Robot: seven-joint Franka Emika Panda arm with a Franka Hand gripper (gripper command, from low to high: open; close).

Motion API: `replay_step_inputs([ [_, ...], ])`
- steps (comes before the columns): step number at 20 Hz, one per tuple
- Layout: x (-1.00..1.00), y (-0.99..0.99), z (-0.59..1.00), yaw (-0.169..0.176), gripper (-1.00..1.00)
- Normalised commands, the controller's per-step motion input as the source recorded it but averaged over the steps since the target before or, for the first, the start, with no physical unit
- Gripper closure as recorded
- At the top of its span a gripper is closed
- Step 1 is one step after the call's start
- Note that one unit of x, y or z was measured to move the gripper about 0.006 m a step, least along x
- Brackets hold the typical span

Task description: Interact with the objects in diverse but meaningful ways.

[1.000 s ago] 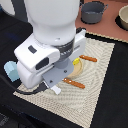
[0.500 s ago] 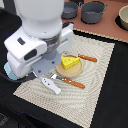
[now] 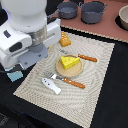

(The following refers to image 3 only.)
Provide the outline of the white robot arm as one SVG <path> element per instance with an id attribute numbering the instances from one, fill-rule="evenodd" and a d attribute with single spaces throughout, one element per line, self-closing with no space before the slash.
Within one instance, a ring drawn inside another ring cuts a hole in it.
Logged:
<path id="1" fill-rule="evenodd" d="M 8 19 L 0 26 L 0 64 L 7 73 L 25 70 L 48 55 L 61 38 L 61 20 L 47 23 L 47 0 L 0 0 Z"/>

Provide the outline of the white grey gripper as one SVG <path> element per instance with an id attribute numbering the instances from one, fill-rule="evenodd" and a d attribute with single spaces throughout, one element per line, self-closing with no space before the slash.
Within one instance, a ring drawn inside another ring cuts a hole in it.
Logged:
<path id="1" fill-rule="evenodd" d="M 47 48 L 61 37 L 61 20 L 56 18 L 47 25 L 46 38 L 14 30 L 8 21 L 0 26 L 0 64 L 9 69 L 19 64 L 27 69 L 48 55 Z"/>

